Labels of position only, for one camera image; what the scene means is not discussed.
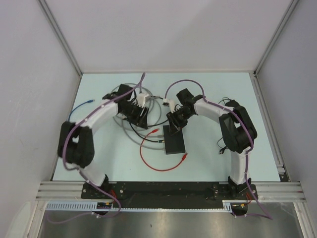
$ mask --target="red connector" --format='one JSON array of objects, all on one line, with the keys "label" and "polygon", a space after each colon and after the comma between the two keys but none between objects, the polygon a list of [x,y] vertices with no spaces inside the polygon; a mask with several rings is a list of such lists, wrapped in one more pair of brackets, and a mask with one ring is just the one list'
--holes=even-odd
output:
[{"label": "red connector", "polygon": [[185,155],[183,155],[182,161],[186,159],[188,153],[186,152]]}]

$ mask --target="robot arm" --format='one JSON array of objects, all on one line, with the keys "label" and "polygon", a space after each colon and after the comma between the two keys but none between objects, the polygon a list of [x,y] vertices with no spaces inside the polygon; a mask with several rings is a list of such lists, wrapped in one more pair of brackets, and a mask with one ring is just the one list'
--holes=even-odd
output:
[{"label": "robot arm", "polygon": [[[188,89],[184,89],[177,94],[177,98],[183,105],[176,111],[168,113],[166,116],[170,124],[171,134],[180,131],[187,124],[187,120],[192,115],[201,115],[210,118],[220,124],[223,141],[231,151],[231,173],[229,183],[233,184],[237,190],[244,189],[245,185],[245,164],[246,150],[250,147],[250,141],[238,121],[230,113],[203,100],[202,95],[194,97]],[[234,111],[246,126],[251,138],[257,137],[257,132],[246,109],[237,102],[227,103],[225,108]]]},{"label": "robot arm", "polygon": [[[131,87],[121,84],[117,92],[106,94],[103,97],[101,105],[111,99],[123,95],[131,89]],[[96,186],[103,186],[103,189],[105,190],[107,190],[108,177],[101,172],[98,166],[93,162],[95,155],[93,135],[104,123],[118,113],[123,114],[128,122],[144,129],[148,128],[148,108],[144,106],[148,95],[139,94],[136,100],[130,100],[131,96],[132,93],[102,106],[74,131],[67,146],[66,162],[74,164],[86,180],[89,180]],[[60,157],[62,157],[66,137],[76,124],[77,122],[65,121],[61,126],[57,149],[57,154]]]}]

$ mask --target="blue cable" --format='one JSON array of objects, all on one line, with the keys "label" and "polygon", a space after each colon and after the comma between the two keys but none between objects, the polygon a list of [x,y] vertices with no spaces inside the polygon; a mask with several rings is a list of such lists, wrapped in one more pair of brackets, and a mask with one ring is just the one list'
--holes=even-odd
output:
[{"label": "blue cable", "polygon": [[92,102],[94,102],[94,101],[95,101],[94,99],[88,100],[88,101],[86,101],[86,102],[84,102],[84,103],[82,103],[82,104],[79,104],[77,107],[75,107],[75,108],[71,111],[71,113],[69,114],[68,121],[70,121],[70,116],[73,114],[73,112],[74,112],[77,108],[79,108],[80,106],[82,106],[82,105],[84,105],[84,104],[86,104],[86,103],[92,103]]}]

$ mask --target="light blue table surface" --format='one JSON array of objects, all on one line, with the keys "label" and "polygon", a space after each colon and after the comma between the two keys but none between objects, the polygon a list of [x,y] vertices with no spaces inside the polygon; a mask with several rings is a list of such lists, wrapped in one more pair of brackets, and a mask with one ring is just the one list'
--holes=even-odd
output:
[{"label": "light blue table surface", "polygon": [[[74,107],[89,99],[96,101],[77,109],[71,121],[82,119],[101,102],[102,97],[121,83],[137,83],[141,74],[84,74],[79,86]],[[248,73],[148,73],[143,86],[156,96],[164,97],[167,87],[180,79],[194,79],[202,84],[206,97],[219,102],[223,97],[235,99],[244,106],[258,132],[254,150],[250,155],[250,174],[253,181],[279,181],[277,168],[271,151],[263,119]],[[173,86],[168,98],[178,102],[176,94],[184,89],[193,95],[201,94],[200,88],[190,82]],[[161,121],[166,119],[168,108],[162,108]],[[159,116],[158,106],[149,114],[148,124],[155,123]],[[157,134],[162,133],[162,126]],[[231,157],[228,150],[219,155],[216,142],[222,137],[218,123],[200,116],[192,116],[183,129],[186,160],[169,172],[156,172],[149,169],[141,160],[139,146],[133,143],[111,119],[94,135],[95,162],[110,181],[227,181],[231,169]],[[141,142],[133,132],[129,134]],[[162,148],[163,144],[145,143],[148,146]],[[182,154],[165,155],[164,150],[143,149],[145,160],[153,167],[167,169],[175,166]],[[58,160],[53,180],[82,181],[78,172],[68,172]]]}]

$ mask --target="metal floor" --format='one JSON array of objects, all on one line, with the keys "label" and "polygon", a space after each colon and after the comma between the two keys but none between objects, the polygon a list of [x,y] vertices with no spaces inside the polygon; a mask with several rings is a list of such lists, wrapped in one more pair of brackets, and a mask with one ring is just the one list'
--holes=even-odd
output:
[{"label": "metal floor", "polygon": [[[228,213],[122,212],[111,219],[88,215],[62,225],[43,219],[40,238],[302,238],[293,203],[267,203],[274,220],[258,217],[235,219]],[[250,204],[248,213],[261,213]],[[62,221],[78,212],[47,211]]]}]

